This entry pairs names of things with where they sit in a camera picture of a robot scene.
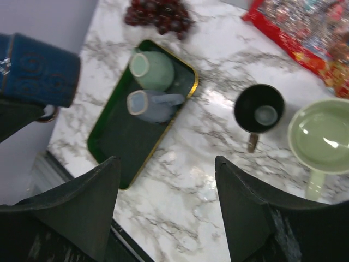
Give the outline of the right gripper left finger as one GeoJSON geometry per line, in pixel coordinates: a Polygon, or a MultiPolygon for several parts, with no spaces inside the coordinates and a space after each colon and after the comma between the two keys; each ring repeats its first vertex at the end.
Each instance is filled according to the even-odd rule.
{"type": "Polygon", "coordinates": [[[111,157],[15,205],[1,205],[1,261],[103,261],[120,181],[111,157]]]}

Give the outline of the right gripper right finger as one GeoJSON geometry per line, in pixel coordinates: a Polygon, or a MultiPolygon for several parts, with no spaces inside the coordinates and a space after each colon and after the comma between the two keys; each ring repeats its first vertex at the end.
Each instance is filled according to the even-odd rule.
{"type": "Polygon", "coordinates": [[[215,179],[232,261],[348,261],[348,202],[286,193],[223,156],[215,179]]]}

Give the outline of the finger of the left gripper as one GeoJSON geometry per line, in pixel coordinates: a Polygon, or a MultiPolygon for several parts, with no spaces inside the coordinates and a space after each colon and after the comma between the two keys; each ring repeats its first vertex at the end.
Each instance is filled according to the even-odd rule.
{"type": "Polygon", "coordinates": [[[1,98],[1,142],[44,114],[43,105],[1,98]]]}

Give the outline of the dark blue mug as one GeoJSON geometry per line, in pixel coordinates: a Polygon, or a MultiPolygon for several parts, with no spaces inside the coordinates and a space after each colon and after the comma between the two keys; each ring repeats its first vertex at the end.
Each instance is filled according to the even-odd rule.
{"type": "Polygon", "coordinates": [[[72,105],[80,70],[75,53],[21,33],[1,34],[1,97],[53,107],[39,122],[72,105]]]}

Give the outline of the light green mug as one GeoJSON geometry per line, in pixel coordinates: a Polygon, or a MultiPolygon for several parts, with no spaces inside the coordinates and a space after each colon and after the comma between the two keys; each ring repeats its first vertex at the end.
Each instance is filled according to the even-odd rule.
{"type": "Polygon", "coordinates": [[[305,197],[316,201],[327,175],[348,174],[348,100],[319,100],[299,109],[288,125],[287,140],[310,170],[305,197]]]}

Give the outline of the brown striped mug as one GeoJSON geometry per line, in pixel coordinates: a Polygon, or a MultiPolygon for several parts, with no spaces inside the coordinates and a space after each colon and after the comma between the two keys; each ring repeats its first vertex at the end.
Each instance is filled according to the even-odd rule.
{"type": "Polygon", "coordinates": [[[233,114],[237,124],[250,134],[249,153],[256,149],[259,135],[278,125],[285,112],[285,100],[274,87],[266,84],[252,85],[237,97],[233,114]]]}

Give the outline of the grey blue mug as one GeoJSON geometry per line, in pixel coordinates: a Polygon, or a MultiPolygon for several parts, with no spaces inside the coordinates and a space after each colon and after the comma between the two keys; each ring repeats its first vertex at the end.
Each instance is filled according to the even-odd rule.
{"type": "Polygon", "coordinates": [[[127,96],[129,114],[149,123],[169,123],[185,102],[185,97],[177,93],[156,90],[137,90],[127,96]]]}

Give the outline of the green teal mug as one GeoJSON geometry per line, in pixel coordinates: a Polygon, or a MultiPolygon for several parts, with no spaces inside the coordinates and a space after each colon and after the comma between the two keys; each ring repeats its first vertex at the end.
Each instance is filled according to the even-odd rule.
{"type": "Polygon", "coordinates": [[[172,61],[158,51],[134,50],[128,67],[136,82],[145,90],[165,92],[175,79],[172,61]]]}

